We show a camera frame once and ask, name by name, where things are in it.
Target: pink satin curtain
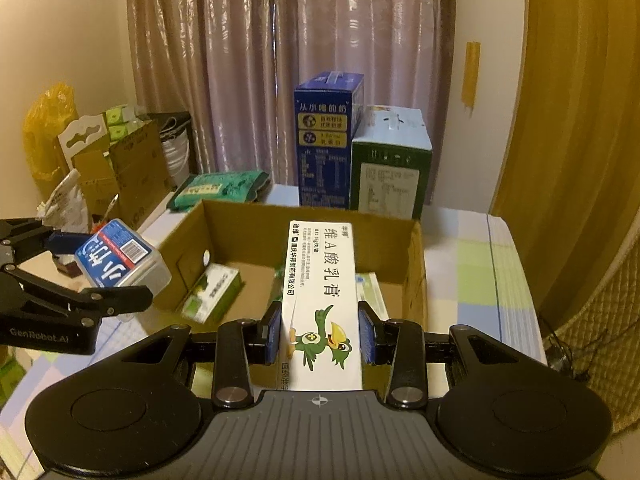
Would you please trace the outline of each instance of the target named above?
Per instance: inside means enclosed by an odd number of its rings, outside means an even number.
[[[187,109],[204,171],[296,174],[293,89],[362,72],[366,102],[421,108],[436,156],[450,79],[453,0],[129,0],[141,104]]]

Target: barcode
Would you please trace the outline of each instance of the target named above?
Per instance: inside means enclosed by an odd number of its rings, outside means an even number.
[[[149,252],[135,240],[129,240],[120,250],[134,264],[138,263]]]

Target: table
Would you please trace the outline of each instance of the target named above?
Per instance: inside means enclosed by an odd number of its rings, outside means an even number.
[[[167,211],[166,202],[143,223],[140,232],[159,245],[185,213]],[[275,185],[266,203],[298,206],[298,189]],[[542,338],[522,265],[505,222],[487,214],[425,206],[420,221],[427,273],[430,332],[447,333],[452,324],[468,324],[546,363]],[[47,254],[22,266],[60,285],[80,289],[84,278],[60,275]],[[33,365],[0,412],[0,458],[18,480],[42,471],[24,434],[24,411],[35,394],[100,358],[145,336],[139,324],[105,319],[94,356],[59,356],[24,352]],[[443,365],[429,364],[430,397],[448,390]]]

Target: quilted fabric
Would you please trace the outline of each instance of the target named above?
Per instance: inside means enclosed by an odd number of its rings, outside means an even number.
[[[558,330],[574,369],[589,369],[589,387],[607,403],[613,431],[640,420],[640,241],[631,245],[601,289]]]

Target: blue box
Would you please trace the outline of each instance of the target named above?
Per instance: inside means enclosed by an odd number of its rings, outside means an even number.
[[[322,72],[296,87],[294,101],[300,205],[346,209],[364,76]]]

